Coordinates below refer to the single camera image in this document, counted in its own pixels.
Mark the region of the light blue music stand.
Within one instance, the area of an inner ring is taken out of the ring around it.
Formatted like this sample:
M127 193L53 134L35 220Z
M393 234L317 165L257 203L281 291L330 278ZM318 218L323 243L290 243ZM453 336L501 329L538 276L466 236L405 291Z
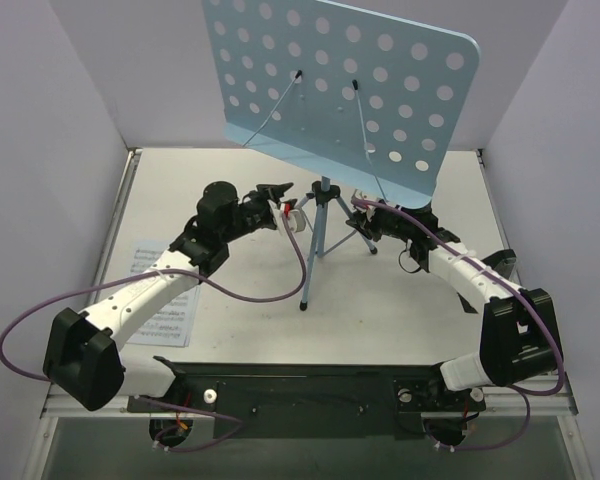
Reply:
M400 206L432 200L481 60L469 35L333 1L207 1L226 138Z

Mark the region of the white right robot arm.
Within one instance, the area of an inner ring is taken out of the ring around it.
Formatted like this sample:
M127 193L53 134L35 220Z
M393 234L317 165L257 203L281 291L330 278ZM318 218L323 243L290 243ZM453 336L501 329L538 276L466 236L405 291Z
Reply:
M563 388L564 358L553 301L545 290L527 290L506 279L441 227L429 205L413 210L362 198L352 204L350 226L373 241L387 236L404 242L421 270L445 281L482 318L479 350L441 363L440 376L427 383L433 406L448 409L463 390L513 388L552 371L557 373L553 387L519 391L551 396Z

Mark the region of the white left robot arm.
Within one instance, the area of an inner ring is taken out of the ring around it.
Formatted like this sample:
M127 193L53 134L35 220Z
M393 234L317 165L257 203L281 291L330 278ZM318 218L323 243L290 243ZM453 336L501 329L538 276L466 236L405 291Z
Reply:
M205 187L195 215L142 274L108 285L110 295L80 312L66 308L52 321L43 372L89 411L118 395L149 396L161 410L180 408L186 397L165 360L127 355L128 340L163 307L211 282L229 257L229 244L259 229L297 228L290 184L259 184L240 197L229 182Z

